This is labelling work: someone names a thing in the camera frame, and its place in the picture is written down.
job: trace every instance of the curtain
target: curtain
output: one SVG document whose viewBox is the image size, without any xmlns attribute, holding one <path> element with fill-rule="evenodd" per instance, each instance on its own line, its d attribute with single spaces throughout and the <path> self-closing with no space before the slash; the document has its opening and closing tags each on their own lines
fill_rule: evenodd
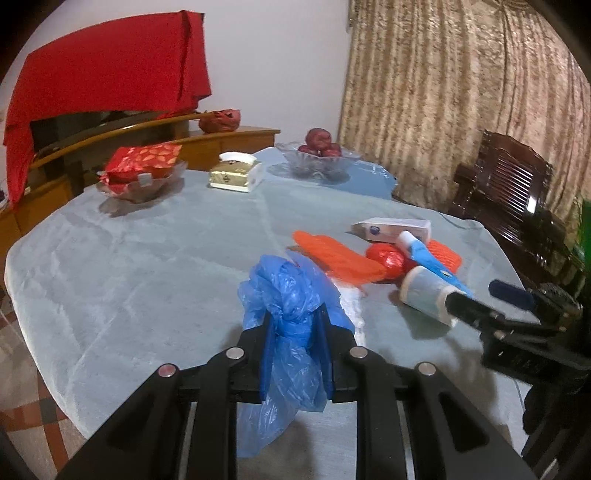
<svg viewBox="0 0 591 480">
<path fill-rule="evenodd" d="M 591 194 L 591 89 L 525 0 L 357 0 L 339 140 L 399 180 L 396 194 L 445 211 L 484 129 L 553 165 L 562 220 Z"/>
</svg>

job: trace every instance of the glass bowl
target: glass bowl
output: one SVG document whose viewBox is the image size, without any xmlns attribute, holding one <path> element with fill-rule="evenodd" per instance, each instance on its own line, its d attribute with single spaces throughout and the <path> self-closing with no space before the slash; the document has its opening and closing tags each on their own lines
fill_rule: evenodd
<svg viewBox="0 0 591 480">
<path fill-rule="evenodd" d="M 345 148 L 342 149 L 343 154 L 340 157 L 317 157 L 298 151 L 299 146 L 304 144 L 305 142 L 290 142 L 275 145 L 277 150 L 283 153 L 294 177 L 336 179 L 343 176 L 353 162 L 361 160 L 358 153 Z"/>
</svg>

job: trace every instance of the tissue box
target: tissue box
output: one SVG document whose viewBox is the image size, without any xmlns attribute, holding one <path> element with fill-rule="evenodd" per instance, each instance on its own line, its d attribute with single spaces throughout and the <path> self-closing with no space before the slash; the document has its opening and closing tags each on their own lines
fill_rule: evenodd
<svg viewBox="0 0 591 480">
<path fill-rule="evenodd" d="M 209 171 L 209 185 L 217 189 L 251 192 L 262 182 L 263 165 L 246 153 L 227 152 Z"/>
</svg>

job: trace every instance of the table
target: table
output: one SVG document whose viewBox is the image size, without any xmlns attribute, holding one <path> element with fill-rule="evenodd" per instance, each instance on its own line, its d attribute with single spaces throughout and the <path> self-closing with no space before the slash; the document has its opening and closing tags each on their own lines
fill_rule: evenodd
<svg viewBox="0 0 591 480">
<path fill-rule="evenodd" d="M 282 255 L 291 233 L 323 233 L 363 252 L 347 231 L 373 216 L 431 220 L 436 240 L 464 258 L 459 277 L 478 299 L 488 283 L 518 277 L 481 224 L 390 200 L 311 183 L 263 182 L 242 194 L 184 184 L 126 215 L 103 213 L 87 189 L 10 250 L 6 282 L 26 343 L 59 407 L 89 437 L 159 365 L 205 363 L 241 331 L 238 284 L 262 254 Z M 524 386 L 482 368 L 478 332 L 453 330 L 396 304 L 392 285 L 369 285 L 363 300 L 368 347 L 413 367 L 435 363 L 520 451 Z M 240 462 L 241 478 L 355 477 L 355 406 L 299 413 L 261 455 Z"/>
</svg>

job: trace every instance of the apple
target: apple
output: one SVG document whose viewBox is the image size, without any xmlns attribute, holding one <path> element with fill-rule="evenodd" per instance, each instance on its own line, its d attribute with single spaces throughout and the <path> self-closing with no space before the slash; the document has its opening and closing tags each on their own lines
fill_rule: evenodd
<svg viewBox="0 0 591 480">
<path fill-rule="evenodd" d="M 320 152 L 323 157 L 341 157 L 343 151 L 338 143 L 331 143 L 328 148 L 325 148 Z"/>
<path fill-rule="evenodd" d="M 324 128 L 313 128 L 306 135 L 306 144 L 315 150 L 326 150 L 332 144 L 332 137 Z"/>
<path fill-rule="evenodd" d="M 317 157 L 318 155 L 318 150 L 315 150 L 312 147 L 309 147 L 308 145 L 300 145 L 297 149 L 298 152 L 304 152 L 304 153 L 309 153 L 310 155 L 316 155 Z"/>
</svg>

